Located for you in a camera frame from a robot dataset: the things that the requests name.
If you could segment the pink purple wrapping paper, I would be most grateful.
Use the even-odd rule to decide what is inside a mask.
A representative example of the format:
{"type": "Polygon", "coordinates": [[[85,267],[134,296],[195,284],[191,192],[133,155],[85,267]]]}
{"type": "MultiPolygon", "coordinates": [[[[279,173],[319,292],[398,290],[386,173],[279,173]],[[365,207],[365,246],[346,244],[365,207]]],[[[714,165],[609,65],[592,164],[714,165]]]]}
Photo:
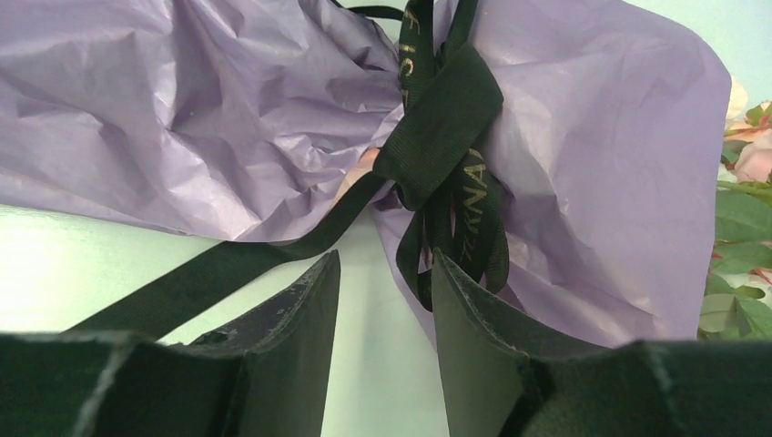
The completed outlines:
{"type": "MultiPolygon", "coordinates": [[[[623,1],[482,1],[503,91],[503,298],[582,340],[695,334],[729,75],[623,1]]],[[[330,1],[4,1],[1,200],[234,241],[313,229],[402,117],[408,67],[330,1]]]]}

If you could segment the pink fake flower stem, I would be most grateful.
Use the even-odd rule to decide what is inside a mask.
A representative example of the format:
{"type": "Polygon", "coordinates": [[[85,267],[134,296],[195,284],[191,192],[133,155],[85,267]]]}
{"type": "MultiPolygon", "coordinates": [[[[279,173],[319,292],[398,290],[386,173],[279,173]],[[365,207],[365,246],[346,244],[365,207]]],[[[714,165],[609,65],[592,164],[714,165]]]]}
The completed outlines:
{"type": "Polygon", "coordinates": [[[771,337],[771,103],[732,82],[700,340],[771,337]]]}

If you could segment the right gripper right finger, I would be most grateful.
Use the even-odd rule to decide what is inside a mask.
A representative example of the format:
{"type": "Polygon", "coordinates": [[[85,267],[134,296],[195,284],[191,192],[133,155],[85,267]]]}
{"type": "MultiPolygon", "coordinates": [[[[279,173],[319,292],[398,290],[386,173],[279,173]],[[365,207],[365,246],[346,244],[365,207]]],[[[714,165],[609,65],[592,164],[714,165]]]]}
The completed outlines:
{"type": "Polygon", "coordinates": [[[768,436],[767,341],[604,348],[535,320],[441,252],[436,346],[453,436],[768,436]]]}

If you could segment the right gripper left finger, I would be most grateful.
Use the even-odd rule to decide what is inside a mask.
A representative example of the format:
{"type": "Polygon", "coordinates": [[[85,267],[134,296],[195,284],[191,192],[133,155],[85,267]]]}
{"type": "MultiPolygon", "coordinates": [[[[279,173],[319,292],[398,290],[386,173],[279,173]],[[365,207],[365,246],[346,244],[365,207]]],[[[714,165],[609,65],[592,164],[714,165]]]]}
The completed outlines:
{"type": "Polygon", "coordinates": [[[188,345],[124,331],[5,333],[4,436],[317,436],[340,291],[331,251],[188,345]]]}

